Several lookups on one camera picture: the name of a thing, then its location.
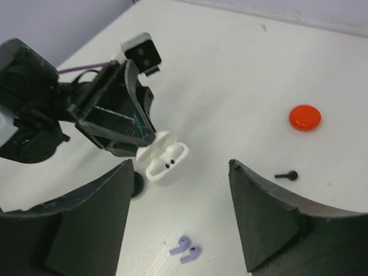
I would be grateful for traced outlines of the white earbud charging case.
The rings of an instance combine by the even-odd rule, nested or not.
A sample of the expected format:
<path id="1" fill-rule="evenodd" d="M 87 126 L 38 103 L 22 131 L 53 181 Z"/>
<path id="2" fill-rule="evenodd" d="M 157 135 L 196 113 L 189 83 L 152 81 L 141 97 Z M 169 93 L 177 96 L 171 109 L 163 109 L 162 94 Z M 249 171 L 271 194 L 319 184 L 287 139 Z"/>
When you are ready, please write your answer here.
<path id="1" fill-rule="evenodd" d="M 156 133 L 150 145 L 137 149 L 136 162 L 150 182 L 165 187 L 183 177 L 188 156 L 189 148 L 186 144 L 178 141 L 174 133 L 161 131 Z"/>

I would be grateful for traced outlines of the black earbud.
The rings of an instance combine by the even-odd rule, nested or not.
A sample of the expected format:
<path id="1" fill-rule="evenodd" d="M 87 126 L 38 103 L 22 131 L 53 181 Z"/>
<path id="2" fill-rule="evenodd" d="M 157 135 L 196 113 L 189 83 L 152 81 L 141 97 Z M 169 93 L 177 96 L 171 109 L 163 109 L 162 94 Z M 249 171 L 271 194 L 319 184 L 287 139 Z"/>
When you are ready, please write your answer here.
<path id="1" fill-rule="evenodd" d="M 295 181 L 296 179 L 298 179 L 298 172 L 292 170 L 285 174 L 275 174 L 274 177 L 275 179 L 285 178 L 288 179 L 289 181 Z"/>

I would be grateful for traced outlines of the white earbud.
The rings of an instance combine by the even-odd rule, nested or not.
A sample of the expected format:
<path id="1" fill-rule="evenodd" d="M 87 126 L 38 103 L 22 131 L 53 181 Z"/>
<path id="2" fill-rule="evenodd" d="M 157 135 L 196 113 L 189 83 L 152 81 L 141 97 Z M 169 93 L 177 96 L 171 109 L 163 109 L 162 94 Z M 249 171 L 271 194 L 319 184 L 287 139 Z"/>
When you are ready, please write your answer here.
<path id="1" fill-rule="evenodd" d="M 148 173 L 152 177 L 157 177 L 161 173 L 165 172 L 170 168 L 170 164 L 164 161 L 161 158 L 154 159 L 151 164 L 148 166 Z"/>
<path id="2" fill-rule="evenodd" d="M 174 164 L 183 152 L 183 147 L 180 144 L 173 144 L 166 148 L 166 155 L 170 164 Z"/>

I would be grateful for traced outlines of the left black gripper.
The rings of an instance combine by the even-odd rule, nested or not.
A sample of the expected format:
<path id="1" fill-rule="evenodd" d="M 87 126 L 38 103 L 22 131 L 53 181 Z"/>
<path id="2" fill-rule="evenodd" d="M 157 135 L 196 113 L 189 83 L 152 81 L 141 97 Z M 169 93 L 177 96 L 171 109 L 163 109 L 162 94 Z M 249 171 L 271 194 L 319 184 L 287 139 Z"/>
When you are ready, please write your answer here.
<path id="1" fill-rule="evenodd" d="M 97 148 L 135 156 L 155 139 L 150 119 L 153 94 L 138 80 L 133 61 L 109 62 L 91 81 L 79 75 L 68 86 L 67 120 Z"/>

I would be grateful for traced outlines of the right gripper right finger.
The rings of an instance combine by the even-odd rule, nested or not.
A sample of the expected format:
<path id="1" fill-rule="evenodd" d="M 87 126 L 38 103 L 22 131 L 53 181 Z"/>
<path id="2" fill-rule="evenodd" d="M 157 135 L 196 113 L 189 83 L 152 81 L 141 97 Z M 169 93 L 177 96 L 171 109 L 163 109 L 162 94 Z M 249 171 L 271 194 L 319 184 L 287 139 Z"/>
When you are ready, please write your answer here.
<path id="1" fill-rule="evenodd" d="M 366 275 L 367 214 L 293 193 L 229 161 L 229 185 L 252 275 Z"/>

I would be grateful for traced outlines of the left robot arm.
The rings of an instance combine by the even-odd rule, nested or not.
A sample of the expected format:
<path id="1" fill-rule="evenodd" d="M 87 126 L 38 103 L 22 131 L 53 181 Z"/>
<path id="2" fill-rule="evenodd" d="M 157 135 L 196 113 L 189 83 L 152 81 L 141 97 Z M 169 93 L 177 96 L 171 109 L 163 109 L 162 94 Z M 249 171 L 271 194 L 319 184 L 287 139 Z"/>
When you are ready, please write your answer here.
<path id="1" fill-rule="evenodd" d="M 1 44 L 1 108 L 10 133 L 1 157 L 34 164 L 49 159 L 70 137 L 61 122 L 71 122 L 97 148 L 130 157 L 155 139 L 150 119 L 154 95 L 138 79 L 159 71 L 161 57 L 152 39 L 136 39 L 120 57 L 60 82 L 57 69 L 18 38 Z"/>

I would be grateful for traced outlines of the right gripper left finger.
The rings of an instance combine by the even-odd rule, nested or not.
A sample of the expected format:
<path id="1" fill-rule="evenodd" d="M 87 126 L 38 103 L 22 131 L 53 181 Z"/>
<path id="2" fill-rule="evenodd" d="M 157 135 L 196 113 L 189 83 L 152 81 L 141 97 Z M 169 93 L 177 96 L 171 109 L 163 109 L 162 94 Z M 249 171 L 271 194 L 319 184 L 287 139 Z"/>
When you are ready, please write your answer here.
<path id="1" fill-rule="evenodd" d="M 135 172 L 131 160 L 29 210 L 1 213 L 2 275 L 115 275 Z"/>

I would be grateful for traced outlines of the purple earbud right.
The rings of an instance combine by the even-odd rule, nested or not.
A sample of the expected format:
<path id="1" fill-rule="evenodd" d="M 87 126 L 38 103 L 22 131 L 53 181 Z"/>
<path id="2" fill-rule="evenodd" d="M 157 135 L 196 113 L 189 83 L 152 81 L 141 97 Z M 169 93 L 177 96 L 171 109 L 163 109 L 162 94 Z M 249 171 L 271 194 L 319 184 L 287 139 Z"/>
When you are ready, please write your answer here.
<path id="1" fill-rule="evenodd" d="M 192 246 L 189 248 L 189 254 L 180 258 L 182 264 L 196 260 L 202 253 L 200 246 Z"/>

